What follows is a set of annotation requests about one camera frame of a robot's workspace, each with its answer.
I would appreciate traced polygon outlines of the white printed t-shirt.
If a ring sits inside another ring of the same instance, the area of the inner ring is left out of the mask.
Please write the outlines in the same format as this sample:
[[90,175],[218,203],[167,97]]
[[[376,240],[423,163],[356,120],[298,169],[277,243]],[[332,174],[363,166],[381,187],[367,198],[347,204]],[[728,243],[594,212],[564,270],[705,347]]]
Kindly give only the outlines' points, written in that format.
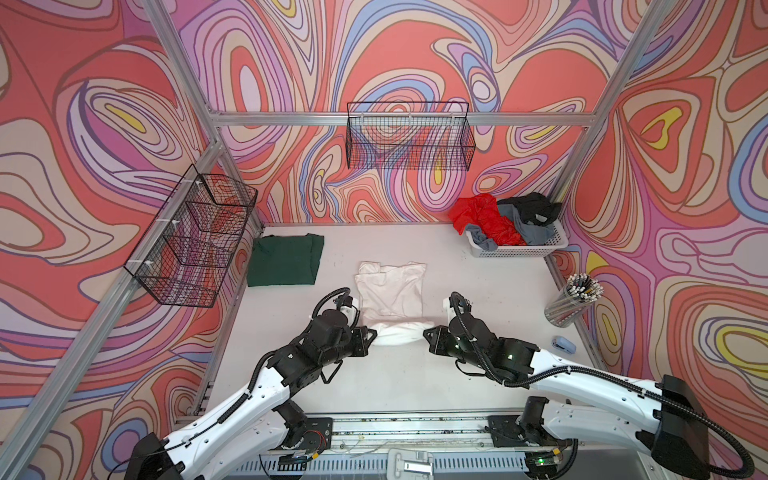
[[427,265],[400,266],[363,261],[354,276],[360,296],[361,320],[375,330],[374,347],[396,347],[423,340],[435,327],[423,312],[423,281]]

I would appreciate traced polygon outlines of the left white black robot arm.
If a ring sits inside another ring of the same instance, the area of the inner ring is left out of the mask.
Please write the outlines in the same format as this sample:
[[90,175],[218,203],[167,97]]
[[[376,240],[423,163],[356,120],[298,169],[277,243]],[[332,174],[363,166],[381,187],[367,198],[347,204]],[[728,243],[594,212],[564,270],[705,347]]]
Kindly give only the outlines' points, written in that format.
[[159,438],[143,437],[127,460],[127,479],[223,479],[246,460],[299,445],[307,432],[292,398],[323,370],[347,357],[365,357],[378,333],[359,326],[343,309],[314,314],[285,346],[257,363],[248,383],[190,424]]

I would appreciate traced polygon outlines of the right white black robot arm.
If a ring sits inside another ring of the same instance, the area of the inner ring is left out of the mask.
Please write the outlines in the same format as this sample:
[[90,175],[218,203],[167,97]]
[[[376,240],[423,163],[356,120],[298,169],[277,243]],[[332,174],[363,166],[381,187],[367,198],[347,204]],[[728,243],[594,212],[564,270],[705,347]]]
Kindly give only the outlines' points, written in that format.
[[610,374],[523,340],[499,337],[468,313],[424,331],[429,350],[507,388],[532,388],[517,430],[531,443],[561,439],[621,445],[661,467],[708,479],[709,418],[693,390],[666,375],[659,382]]

